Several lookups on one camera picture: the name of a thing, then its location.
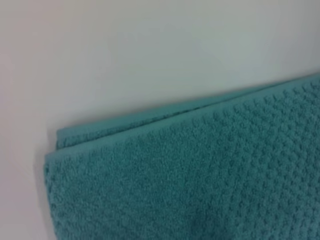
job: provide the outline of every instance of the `towel fold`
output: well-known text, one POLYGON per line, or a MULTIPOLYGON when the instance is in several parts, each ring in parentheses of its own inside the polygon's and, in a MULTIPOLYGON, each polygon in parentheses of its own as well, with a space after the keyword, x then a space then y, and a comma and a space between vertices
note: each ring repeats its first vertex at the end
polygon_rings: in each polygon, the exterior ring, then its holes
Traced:
POLYGON ((60 240, 320 239, 320 75, 63 128, 60 240))

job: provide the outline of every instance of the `textured towel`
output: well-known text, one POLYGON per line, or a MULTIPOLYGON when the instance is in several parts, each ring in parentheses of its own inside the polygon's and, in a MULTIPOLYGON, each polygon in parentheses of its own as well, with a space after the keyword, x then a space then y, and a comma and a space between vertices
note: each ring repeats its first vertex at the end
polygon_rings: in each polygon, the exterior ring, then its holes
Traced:
POLYGON ((320 239, 320 76, 64 128, 58 239, 320 239))

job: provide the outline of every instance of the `wall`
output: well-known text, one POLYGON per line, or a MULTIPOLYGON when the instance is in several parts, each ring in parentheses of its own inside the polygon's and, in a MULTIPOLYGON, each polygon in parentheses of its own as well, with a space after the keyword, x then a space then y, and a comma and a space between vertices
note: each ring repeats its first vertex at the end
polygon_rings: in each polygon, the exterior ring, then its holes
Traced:
POLYGON ((54 237, 58 128, 312 73, 319 0, 2 0, 0 239, 54 237))

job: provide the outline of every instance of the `teal towel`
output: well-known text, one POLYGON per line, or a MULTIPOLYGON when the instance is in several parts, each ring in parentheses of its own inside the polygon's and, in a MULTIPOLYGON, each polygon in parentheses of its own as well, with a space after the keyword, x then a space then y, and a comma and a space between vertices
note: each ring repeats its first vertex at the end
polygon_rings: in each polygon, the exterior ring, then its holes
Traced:
POLYGON ((64 128, 60 240, 320 239, 320 75, 64 128))

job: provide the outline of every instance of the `white wall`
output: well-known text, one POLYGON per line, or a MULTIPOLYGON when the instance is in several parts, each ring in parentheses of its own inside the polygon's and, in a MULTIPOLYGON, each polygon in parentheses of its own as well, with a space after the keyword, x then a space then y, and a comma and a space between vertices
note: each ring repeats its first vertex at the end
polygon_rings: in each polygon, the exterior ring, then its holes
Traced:
POLYGON ((320 69, 319 0, 0 1, 0 239, 52 239, 58 128, 320 69))

